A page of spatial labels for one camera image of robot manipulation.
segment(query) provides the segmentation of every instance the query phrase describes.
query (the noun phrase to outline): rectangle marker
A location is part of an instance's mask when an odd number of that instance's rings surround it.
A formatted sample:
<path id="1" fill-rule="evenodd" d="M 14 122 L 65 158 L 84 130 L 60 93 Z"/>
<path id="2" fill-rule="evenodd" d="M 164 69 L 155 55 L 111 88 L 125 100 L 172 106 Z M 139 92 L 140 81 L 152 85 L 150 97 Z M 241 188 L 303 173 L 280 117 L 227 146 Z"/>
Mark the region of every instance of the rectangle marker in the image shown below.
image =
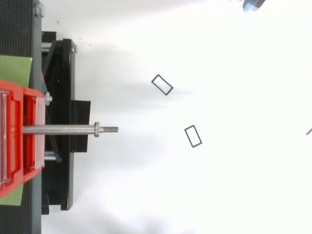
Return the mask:
<path id="1" fill-rule="evenodd" d="M 198 132 L 196 130 L 196 127 L 194 125 L 186 128 L 184 131 L 185 131 L 187 138 L 189 139 L 190 144 L 193 148 L 202 144 L 201 139 L 200 139 Z"/>
<path id="2" fill-rule="evenodd" d="M 173 87 L 165 81 L 160 75 L 157 75 L 153 80 L 152 83 L 160 89 L 165 95 L 168 95 Z"/>

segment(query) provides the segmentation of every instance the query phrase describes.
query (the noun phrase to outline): metal tool tip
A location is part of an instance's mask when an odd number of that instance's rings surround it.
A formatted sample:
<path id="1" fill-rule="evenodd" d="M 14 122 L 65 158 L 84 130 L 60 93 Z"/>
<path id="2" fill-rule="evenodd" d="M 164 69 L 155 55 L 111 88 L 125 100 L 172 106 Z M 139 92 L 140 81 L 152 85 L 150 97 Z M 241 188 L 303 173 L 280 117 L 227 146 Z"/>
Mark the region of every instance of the metal tool tip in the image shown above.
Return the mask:
<path id="1" fill-rule="evenodd" d="M 251 3 L 247 3 L 245 5 L 243 5 L 243 10 L 244 12 L 250 12 L 250 11 L 257 11 L 259 8 L 254 6 L 253 4 Z"/>
<path id="2" fill-rule="evenodd" d="M 312 132 L 312 128 L 306 133 L 306 135 L 309 135 Z"/>

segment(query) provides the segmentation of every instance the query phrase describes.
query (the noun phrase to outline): green mat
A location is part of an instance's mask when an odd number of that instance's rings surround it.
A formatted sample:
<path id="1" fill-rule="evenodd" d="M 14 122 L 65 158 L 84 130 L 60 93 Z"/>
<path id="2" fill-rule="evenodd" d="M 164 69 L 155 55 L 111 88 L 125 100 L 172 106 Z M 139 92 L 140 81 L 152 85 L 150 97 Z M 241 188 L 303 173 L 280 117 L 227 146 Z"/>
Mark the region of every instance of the green mat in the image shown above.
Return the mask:
<path id="1" fill-rule="evenodd" d="M 32 58 L 0 56 L 0 79 L 28 87 Z M 20 206 L 23 184 L 0 199 L 0 205 Z"/>

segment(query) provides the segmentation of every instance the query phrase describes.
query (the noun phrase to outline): steel rod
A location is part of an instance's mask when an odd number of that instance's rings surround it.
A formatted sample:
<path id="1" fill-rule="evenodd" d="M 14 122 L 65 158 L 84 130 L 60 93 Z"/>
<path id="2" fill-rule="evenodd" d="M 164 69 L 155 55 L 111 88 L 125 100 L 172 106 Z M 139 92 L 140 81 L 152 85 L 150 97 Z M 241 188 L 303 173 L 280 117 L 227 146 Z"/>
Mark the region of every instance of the steel rod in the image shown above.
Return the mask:
<path id="1" fill-rule="evenodd" d="M 44 161 L 56 161 L 57 158 L 53 151 L 45 151 L 44 152 Z"/>
<path id="2" fill-rule="evenodd" d="M 117 133 L 118 127 L 100 127 L 96 122 L 94 125 L 30 125 L 23 126 L 24 134 L 36 135 L 87 135 L 99 133 Z"/>
<path id="3" fill-rule="evenodd" d="M 52 43 L 42 43 L 41 52 L 48 53 L 51 48 Z"/>

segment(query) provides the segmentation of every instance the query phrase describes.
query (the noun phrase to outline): black rectangle outline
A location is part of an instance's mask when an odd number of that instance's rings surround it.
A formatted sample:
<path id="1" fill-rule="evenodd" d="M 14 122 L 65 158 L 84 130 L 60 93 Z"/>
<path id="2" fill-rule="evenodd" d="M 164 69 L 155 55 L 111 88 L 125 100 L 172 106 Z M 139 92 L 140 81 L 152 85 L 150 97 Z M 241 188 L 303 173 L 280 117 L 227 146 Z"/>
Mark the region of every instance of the black rectangle outline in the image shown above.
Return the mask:
<path id="1" fill-rule="evenodd" d="M 168 91 L 168 93 L 165 93 L 164 91 L 162 91 L 162 89 L 159 88 L 159 87 L 154 83 L 154 81 L 157 79 L 157 77 L 160 77 L 164 82 L 166 82 L 166 84 L 168 84 L 168 85 L 171 87 L 171 89 Z M 159 75 L 159 74 L 152 80 L 152 83 L 153 83 L 158 89 L 160 89 L 160 91 L 162 91 L 165 95 L 168 95 L 168 94 L 171 92 L 171 90 L 173 89 L 173 87 L 172 87 L 167 81 L 165 81 L 164 78 L 161 77 L 161 75 Z"/>
<path id="2" fill-rule="evenodd" d="M 190 137 L 189 137 L 189 135 L 187 134 L 187 131 L 186 131 L 186 130 L 189 130 L 190 128 L 193 128 L 193 127 L 194 127 L 195 132 L 196 132 L 196 134 L 197 134 L 197 136 L 198 136 L 198 139 L 200 140 L 200 143 L 198 143 L 197 145 L 193 145 L 193 144 L 192 144 L 191 139 L 190 139 Z M 196 146 L 198 146 L 198 145 L 200 145 L 200 144 L 203 143 L 203 142 L 201 141 L 199 135 L 198 135 L 198 132 L 197 132 L 197 129 L 196 129 L 195 125 L 192 125 L 192 126 L 186 128 L 186 129 L 184 129 L 184 131 L 185 131 L 185 133 L 186 133 L 186 135 L 187 135 L 187 138 L 189 139 L 189 142 L 190 142 L 190 144 L 191 144 L 191 146 L 192 146 L 193 148 L 195 148 Z"/>

